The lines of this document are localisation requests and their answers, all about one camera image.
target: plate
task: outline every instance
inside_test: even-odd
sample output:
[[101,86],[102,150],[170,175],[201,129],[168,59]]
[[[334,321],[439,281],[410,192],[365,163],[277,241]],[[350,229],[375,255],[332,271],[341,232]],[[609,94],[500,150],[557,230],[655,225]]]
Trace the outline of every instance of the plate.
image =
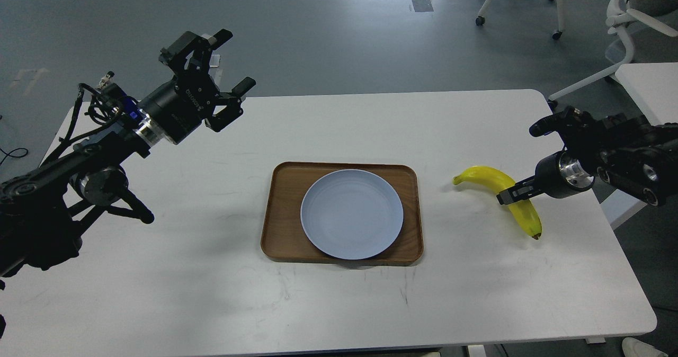
[[301,224],[320,251],[363,260],[386,250],[403,226],[403,204],[385,179],[360,169],[325,174],[308,188]]

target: yellow banana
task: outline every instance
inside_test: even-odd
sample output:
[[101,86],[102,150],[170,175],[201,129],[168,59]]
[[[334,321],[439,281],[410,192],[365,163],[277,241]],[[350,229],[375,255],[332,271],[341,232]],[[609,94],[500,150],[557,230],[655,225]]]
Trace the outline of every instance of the yellow banana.
[[[489,166],[472,166],[452,179],[452,183],[455,185],[464,181],[486,186],[495,194],[515,185],[513,178]],[[539,239],[542,236],[542,221],[530,200],[511,203],[508,205],[508,209],[526,234],[534,239]]]

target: floor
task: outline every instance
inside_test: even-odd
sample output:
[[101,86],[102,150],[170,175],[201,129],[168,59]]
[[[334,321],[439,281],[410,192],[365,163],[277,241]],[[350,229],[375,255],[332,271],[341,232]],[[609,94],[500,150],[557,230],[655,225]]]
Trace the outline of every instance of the floor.
[[[532,88],[548,95],[607,67],[608,0],[566,0],[559,41],[556,9],[547,0],[494,0],[484,26],[483,0],[0,0],[0,147],[27,157],[0,166],[0,181],[26,173],[43,157],[76,84],[115,81],[141,98],[171,77],[159,49],[184,31],[227,28],[234,38],[217,51],[222,89],[245,75],[250,96],[363,94]],[[27,70],[19,79],[20,70]],[[604,81],[565,96],[594,117],[639,113],[622,87]],[[531,123],[507,123],[525,126]],[[596,185],[600,199],[611,190]],[[678,307],[676,200],[645,208],[617,236],[651,303]],[[678,315],[656,311],[657,329],[640,340],[678,349]],[[521,355],[618,356],[620,338],[505,345]],[[488,345],[488,355],[504,355]],[[463,355],[443,348],[443,357]]]

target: white table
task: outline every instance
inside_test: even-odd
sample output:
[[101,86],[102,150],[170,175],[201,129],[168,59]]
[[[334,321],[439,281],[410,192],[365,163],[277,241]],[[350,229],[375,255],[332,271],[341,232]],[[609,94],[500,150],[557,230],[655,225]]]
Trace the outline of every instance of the white table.
[[[630,63],[615,77],[652,125],[678,121],[678,63]],[[646,203],[615,190],[603,203],[612,228],[617,228]]]
[[[536,91],[247,99],[123,165],[152,225],[102,217],[81,255],[7,279],[0,355],[235,355],[562,340],[652,331],[656,317],[593,193],[533,199],[526,236],[493,194],[451,178],[516,179],[561,149],[528,126]],[[405,164],[424,255],[410,267],[276,263],[259,239],[281,162]]]

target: wooden tray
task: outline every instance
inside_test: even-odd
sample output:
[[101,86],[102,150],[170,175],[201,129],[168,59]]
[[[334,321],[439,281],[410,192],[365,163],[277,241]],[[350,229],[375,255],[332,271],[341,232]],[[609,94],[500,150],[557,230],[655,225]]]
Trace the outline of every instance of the wooden tray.
[[382,253],[358,261],[363,265],[409,265],[424,252],[417,176],[404,165],[324,164],[283,162],[273,171],[269,204],[266,207],[261,249],[276,261],[305,263],[346,263],[313,246],[301,225],[301,202],[308,188],[320,177],[339,169],[363,169],[382,177],[403,203],[403,228],[398,238]]

